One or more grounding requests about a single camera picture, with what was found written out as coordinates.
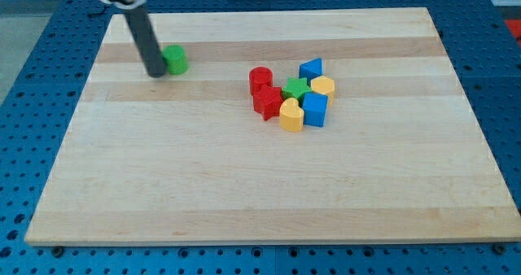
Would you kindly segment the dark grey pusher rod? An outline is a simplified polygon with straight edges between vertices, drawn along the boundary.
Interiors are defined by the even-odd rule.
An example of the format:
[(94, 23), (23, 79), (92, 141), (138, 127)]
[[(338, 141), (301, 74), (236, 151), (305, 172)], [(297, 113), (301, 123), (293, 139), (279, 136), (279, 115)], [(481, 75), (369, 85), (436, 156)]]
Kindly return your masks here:
[(147, 75), (152, 78), (162, 77), (167, 72), (167, 66), (146, 6), (125, 10), (124, 16)]

